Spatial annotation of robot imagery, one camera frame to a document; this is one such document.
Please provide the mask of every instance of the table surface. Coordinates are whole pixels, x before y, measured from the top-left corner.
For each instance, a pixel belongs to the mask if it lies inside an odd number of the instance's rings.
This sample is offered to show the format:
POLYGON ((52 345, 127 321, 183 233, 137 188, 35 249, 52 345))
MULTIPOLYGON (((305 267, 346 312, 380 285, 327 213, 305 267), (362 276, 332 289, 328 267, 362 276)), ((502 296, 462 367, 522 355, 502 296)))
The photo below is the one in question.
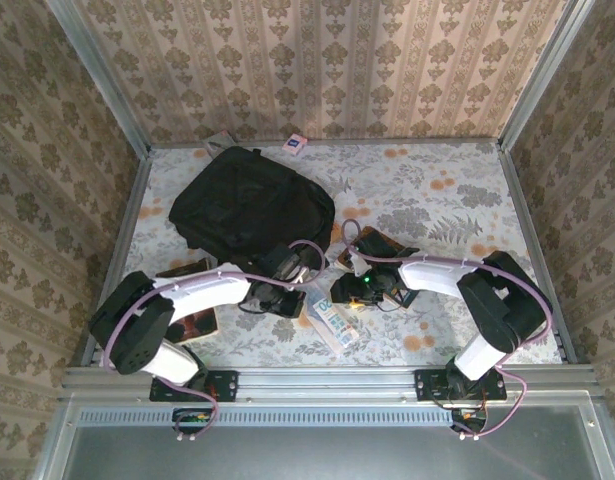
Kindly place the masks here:
MULTIPOLYGON (((480 259, 509 252, 534 277, 520 224, 493 143, 307 147, 294 157, 279 146, 262 154, 320 184, 336 204, 327 258, 342 252, 340 224, 356 218, 422 252, 480 259)), ((206 256, 189 250, 167 216, 174 199, 211 158, 203 149, 154 150, 125 274, 154 274, 206 256)), ((330 267, 321 286, 342 272, 330 267)), ((219 332, 190 344, 213 367, 444 365, 476 326, 462 300, 421 292, 408 311, 351 309, 360 339, 336 356, 306 318, 216 308, 219 332)), ((553 336, 523 348, 510 363, 560 363, 553 336)))

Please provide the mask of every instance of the purple cable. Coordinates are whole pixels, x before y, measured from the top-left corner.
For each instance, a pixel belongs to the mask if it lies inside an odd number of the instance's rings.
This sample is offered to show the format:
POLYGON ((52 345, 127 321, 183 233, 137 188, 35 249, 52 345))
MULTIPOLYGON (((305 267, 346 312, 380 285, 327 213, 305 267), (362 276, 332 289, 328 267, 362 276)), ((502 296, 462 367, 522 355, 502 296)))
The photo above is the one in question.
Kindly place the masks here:
MULTIPOLYGON (((291 245, 289 245, 289 248, 294 248, 296 245, 309 245, 310 247, 315 249, 318 252, 318 255, 320 256, 320 269, 318 270, 318 273, 314 275, 314 277, 302 283, 302 285, 308 285, 316 281, 316 279, 320 276, 320 274, 325 270, 325 254, 323 253, 322 249, 318 245, 316 245, 314 242, 311 242, 309 240, 296 240, 291 245)), ((181 280, 179 282, 168 283, 167 285, 163 285, 161 287, 155 288, 147 292, 145 295, 143 295, 138 300, 136 300, 134 304, 131 307, 129 307, 129 309, 127 309, 127 311, 123 314, 123 316, 120 317, 120 320, 116 324, 114 331, 109 336, 109 340, 107 341, 107 345, 105 346, 105 350, 103 352, 103 368, 109 373, 114 372, 114 369, 112 368, 111 362, 109 360, 111 351, 114 348, 116 341, 118 340, 120 332, 122 332, 123 328, 125 328, 125 325, 129 321, 131 316, 134 315, 138 310, 140 310, 140 308, 145 304, 145 302, 147 302, 147 300, 149 300, 152 297, 155 297, 156 295, 162 292, 166 292, 168 290, 174 290, 180 287, 187 287, 187 286, 195 285, 207 279, 216 280, 220 278, 235 278, 235 279, 240 279, 240 280, 257 280, 260 282, 266 282, 272 285, 278 285, 280 287, 289 287, 289 288, 296 288, 301 285, 301 284, 296 284, 296 283, 283 282, 281 280, 273 280, 271 278, 263 277, 261 275, 253 275, 250 273, 217 271, 217 272, 211 272, 211 273, 199 273, 198 275, 185 278, 184 280, 181 280)), ((207 422, 207 425, 205 425, 205 427, 201 430, 201 433, 200 433, 201 435, 204 434, 214 424, 214 422, 218 418, 218 402, 216 402, 216 400, 211 395, 207 395, 204 392, 191 390, 189 388, 180 387, 178 385, 171 383, 169 380, 164 379, 164 378, 159 377, 159 380, 173 390, 177 390, 182 393, 188 393, 191 395, 196 395, 197 397, 203 398, 205 400, 209 400, 212 403, 213 411, 212 411, 211 418, 209 419, 209 422, 207 422)), ((175 430, 177 432, 180 432, 178 430, 179 424, 180 424, 180 419, 178 422, 176 422, 176 426, 175 426, 175 430)))
MULTIPOLYGON (((347 239, 347 236, 345 235, 345 227, 349 223, 353 223, 356 226, 356 228, 358 230, 358 233, 360 233, 360 231, 361 231, 360 224, 356 220, 350 218, 350 219, 347 219, 347 220, 345 220, 343 222, 343 224, 341 226, 342 239, 343 239, 343 242, 344 242, 345 246, 347 247, 347 250, 349 250, 351 253, 354 253, 355 255, 358 255, 359 257, 361 257, 361 258, 363 258, 365 260, 369 260, 370 262, 409 264, 409 263, 420 263, 420 262, 425 262, 425 261, 429 260, 429 261, 433 261, 433 262, 443 263, 445 265, 461 265, 461 266, 462 265, 466 265, 466 266, 469 266, 469 267, 474 267, 474 268, 480 268, 482 270, 487 270, 488 272, 491 272, 494 275, 498 275, 500 277, 503 277, 503 278, 505 278, 505 279, 507 279, 507 280, 509 280, 509 281, 511 281, 513 283, 515 283, 520 288, 525 290, 527 293, 529 293, 533 297, 534 300, 536 300, 536 302, 538 302, 538 305, 540 305, 540 308, 545 313, 545 328, 542 329, 539 333, 537 333, 533 337, 530 337, 527 340, 525 340, 520 345, 521 347, 525 346, 525 345, 528 345, 530 343, 542 340, 551 331, 552 325, 553 325, 553 320, 552 320, 552 316, 551 316, 551 311, 549 310, 549 306, 547 305, 547 303, 545 302, 543 297, 531 285, 529 285, 527 282, 521 280, 520 278, 516 277, 515 275, 507 273, 504 270, 501 270, 499 268, 491 267, 489 265, 483 264, 482 262, 475 262, 473 260, 458 260, 458 259, 455 259, 455 258, 436 257, 436 256, 432 256, 432 255, 416 255, 416 256, 407 257, 407 258, 380 258, 380 257, 372 257, 370 255, 365 255, 363 253, 360 253, 358 251, 358 249, 356 249, 356 247, 354 247, 352 245, 353 240, 350 242, 347 239)), ((478 434, 478 436, 483 437, 485 435, 489 435, 490 433, 494 433, 496 430, 500 429, 503 425, 505 425, 509 421, 509 419, 514 415, 514 413, 516 413, 516 411, 520 407, 520 404, 521 404, 523 398, 525 398, 525 395, 527 394, 527 382, 525 382, 525 380, 523 380, 518 375, 515 375, 513 373, 507 372, 501 366, 502 363, 504 363, 510 356, 511 356, 511 354, 510 355, 506 355, 505 357, 503 357, 502 360, 499 362, 499 364, 496 365, 494 368, 501 375, 509 377, 509 378, 513 378, 514 380, 518 381, 520 383, 521 387, 522 387, 521 393, 518 396, 518 399, 516 400, 514 405, 512 406, 511 410, 507 413, 507 415, 505 415, 505 417, 498 424, 494 425, 493 427, 491 427, 491 428, 489 428, 487 430, 483 430, 482 432, 480 432, 478 434)), ((474 432, 468 432, 468 435, 473 437, 474 436, 474 432)))

